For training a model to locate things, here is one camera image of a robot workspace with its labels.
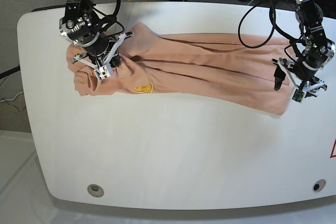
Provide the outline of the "peach pink T-shirt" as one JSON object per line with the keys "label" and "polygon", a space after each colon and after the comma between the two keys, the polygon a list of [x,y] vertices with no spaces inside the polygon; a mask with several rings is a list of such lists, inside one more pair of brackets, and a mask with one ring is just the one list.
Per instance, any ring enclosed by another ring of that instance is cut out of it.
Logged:
{"label": "peach pink T-shirt", "polygon": [[98,81],[83,62],[68,63],[75,90],[81,96],[188,93],[217,98],[274,115],[282,115],[292,87],[285,80],[274,90],[275,65],[283,58],[287,41],[272,38],[258,49],[260,36],[235,34],[156,35],[144,24],[132,28],[133,35],[119,47],[121,64],[112,77]]}

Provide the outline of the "red warning triangle sticker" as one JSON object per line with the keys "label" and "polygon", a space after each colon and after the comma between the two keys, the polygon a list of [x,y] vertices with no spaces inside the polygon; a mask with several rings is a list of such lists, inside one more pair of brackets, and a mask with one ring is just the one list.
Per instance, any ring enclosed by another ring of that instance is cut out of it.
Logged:
{"label": "red warning triangle sticker", "polygon": [[334,158],[334,157],[336,157],[336,139],[334,141],[333,148],[330,154],[330,158]]}

